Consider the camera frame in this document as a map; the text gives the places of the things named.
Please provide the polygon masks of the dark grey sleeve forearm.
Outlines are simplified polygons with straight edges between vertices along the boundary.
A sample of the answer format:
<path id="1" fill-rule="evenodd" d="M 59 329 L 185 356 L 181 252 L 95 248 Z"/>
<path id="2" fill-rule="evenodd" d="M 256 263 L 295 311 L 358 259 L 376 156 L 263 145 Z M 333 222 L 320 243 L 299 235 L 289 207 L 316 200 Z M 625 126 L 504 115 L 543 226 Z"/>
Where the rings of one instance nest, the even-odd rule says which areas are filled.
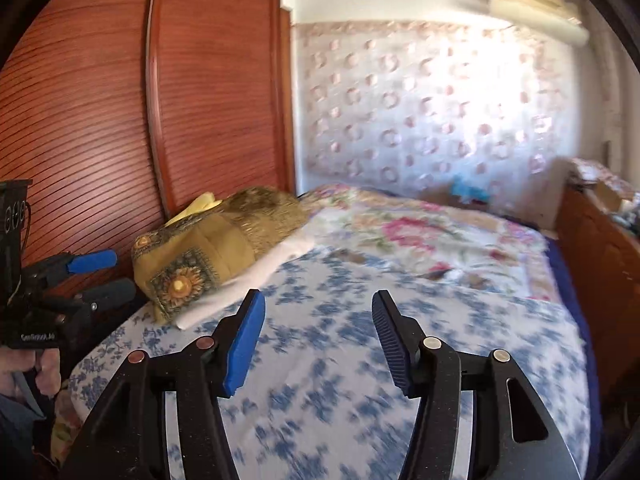
<path id="1" fill-rule="evenodd" d="M 1 479 L 57 479 L 51 460 L 54 419 L 21 402 L 1 397 Z"/>

